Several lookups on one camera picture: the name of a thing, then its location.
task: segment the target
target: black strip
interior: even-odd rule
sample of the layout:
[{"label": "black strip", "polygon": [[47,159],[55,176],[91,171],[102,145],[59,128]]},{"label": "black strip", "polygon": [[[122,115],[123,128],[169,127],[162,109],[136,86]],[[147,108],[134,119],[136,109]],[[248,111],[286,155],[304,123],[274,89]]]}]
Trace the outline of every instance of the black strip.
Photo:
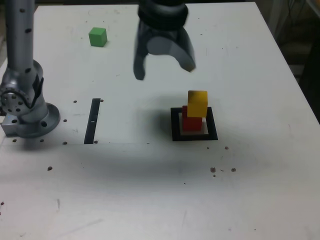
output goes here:
[{"label": "black strip", "polygon": [[210,106],[207,108],[206,117],[205,117],[208,134],[199,134],[199,135],[181,135],[179,113],[182,113],[182,107],[172,107],[170,110],[171,110],[172,141],[218,140],[214,115],[212,113],[212,108]]},{"label": "black strip", "polygon": [[91,109],[86,126],[84,144],[94,144],[96,126],[98,121],[98,113],[100,106],[100,98],[93,98],[91,103]]}]

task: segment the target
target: red cube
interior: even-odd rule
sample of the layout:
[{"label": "red cube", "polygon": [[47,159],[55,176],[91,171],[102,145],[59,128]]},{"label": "red cube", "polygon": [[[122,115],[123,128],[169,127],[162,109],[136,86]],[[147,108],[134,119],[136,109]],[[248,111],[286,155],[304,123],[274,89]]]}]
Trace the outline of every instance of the red cube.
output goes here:
[{"label": "red cube", "polygon": [[182,130],[199,132],[202,128],[202,117],[187,117],[188,106],[182,106]]}]

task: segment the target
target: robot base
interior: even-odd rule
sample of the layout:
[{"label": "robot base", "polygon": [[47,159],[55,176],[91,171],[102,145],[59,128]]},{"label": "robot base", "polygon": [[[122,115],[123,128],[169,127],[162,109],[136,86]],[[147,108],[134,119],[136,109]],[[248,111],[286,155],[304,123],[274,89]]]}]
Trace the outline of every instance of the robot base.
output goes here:
[{"label": "robot base", "polygon": [[36,138],[51,132],[60,122],[60,113],[56,106],[47,103],[48,114],[38,122],[21,124],[16,116],[7,114],[2,129],[7,137]]}]

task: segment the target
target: metal cylinder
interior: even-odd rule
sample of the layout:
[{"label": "metal cylinder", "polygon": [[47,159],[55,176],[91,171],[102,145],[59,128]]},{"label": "metal cylinder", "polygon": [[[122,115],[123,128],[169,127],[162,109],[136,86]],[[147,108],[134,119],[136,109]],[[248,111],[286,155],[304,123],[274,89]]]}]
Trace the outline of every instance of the metal cylinder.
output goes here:
[{"label": "metal cylinder", "polygon": [[6,0],[8,68],[28,73],[33,66],[35,0]]}]

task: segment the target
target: black square frame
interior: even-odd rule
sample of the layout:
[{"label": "black square frame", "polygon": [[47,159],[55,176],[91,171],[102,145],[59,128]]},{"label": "black square frame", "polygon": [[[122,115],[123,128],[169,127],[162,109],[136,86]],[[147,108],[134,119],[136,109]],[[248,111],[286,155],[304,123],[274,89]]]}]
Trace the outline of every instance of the black square frame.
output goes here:
[{"label": "black square frame", "polygon": [[172,141],[209,141],[218,140],[214,115],[212,113],[212,108],[208,106],[206,111],[206,127],[208,129],[208,134],[198,134],[198,135],[181,135],[180,133],[180,121],[179,113],[182,113],[182,107],[172,107],[171,111],[171,130],[172,130]]}]

